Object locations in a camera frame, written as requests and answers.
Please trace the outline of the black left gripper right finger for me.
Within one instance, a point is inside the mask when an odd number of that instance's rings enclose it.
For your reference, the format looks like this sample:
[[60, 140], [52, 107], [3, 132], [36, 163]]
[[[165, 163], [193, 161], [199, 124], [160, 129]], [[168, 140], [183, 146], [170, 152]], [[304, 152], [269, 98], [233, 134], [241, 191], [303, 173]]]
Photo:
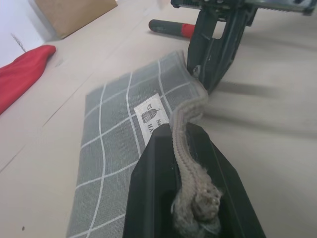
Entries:
[[222, 192], [219, 208], [221, 230], [217, 238], [266, 238], [240, 177], [198, 125], [187, 124], [193, 158], [207, 169], [213, 184]]

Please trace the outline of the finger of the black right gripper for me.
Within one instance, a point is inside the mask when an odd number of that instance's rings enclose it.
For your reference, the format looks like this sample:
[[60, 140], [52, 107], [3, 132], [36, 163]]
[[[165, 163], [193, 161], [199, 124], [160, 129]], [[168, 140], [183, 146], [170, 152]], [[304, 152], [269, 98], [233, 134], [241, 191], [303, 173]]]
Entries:
[[222, 37], [212, 38], [209, 42], [201, 76], [201, 83], [209, 94], [232, 65], [245, 28], [252, 25], [256, 12], [256, 7], [232, 10], [226, 19]]
[[197, 17], [193, 36], [190, 40], [187, 55], [187, 70], [201, 80], [203, 61], [207, 56], [207, 48], [213, 37], [219, 14], [208, 7], [202, 8]]

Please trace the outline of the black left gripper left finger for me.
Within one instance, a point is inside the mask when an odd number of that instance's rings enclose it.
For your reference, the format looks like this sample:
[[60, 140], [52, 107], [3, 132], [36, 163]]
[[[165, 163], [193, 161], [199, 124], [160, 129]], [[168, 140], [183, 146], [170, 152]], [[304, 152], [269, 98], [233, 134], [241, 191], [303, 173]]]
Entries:
[[172, 203], [179, 188], [172, 133], [156, 128], [131, 174], [123, 238], [179, 238]]

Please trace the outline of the grey grid fabric zipper pouch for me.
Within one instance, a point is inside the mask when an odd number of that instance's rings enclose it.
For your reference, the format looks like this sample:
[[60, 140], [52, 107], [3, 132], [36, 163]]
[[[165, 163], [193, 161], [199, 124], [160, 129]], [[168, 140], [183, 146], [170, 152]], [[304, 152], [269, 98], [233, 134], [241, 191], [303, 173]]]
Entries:
[[177, 229], [186, 237], [218, 234], [222, 194], [194, 160], [186, 135], [187, 124], [202, 116], [207, 100], [182, 51], [88, 94], [67, 238], [93, 238], [102, 231], [122, 235], [132, 171], [160, 125], [172, 131], [172, 155], [180, 168], [182, 187], [172, 204]]

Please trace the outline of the grey marker with red cap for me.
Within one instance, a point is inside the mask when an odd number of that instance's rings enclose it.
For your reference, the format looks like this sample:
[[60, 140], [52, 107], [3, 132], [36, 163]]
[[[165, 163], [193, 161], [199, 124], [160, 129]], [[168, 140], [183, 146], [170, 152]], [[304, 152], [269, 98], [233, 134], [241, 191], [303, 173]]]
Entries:
[[156, 33], [185, 38], [191, 38], [195, 29], [193, 24], [157, 19], [152, 19], [148, 26], [151, 31]]

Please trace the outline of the brown cardboard box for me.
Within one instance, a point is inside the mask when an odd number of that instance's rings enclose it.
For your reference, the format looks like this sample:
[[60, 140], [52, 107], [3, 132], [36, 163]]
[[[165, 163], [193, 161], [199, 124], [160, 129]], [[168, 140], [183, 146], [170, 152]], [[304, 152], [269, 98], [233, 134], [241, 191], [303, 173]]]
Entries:
[[65, 38], [117, 7], [116, 0], [35, 0], [60, 38]]

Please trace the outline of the red cloth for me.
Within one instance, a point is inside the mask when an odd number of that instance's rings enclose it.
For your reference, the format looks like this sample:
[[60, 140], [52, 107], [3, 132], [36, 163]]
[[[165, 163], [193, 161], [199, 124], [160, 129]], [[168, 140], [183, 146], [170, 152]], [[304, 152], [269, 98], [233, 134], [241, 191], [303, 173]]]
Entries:
[[55, 46], [42, 45], [0, 68], [0, 114], [42, 76], [49, 58], [55, 52]]

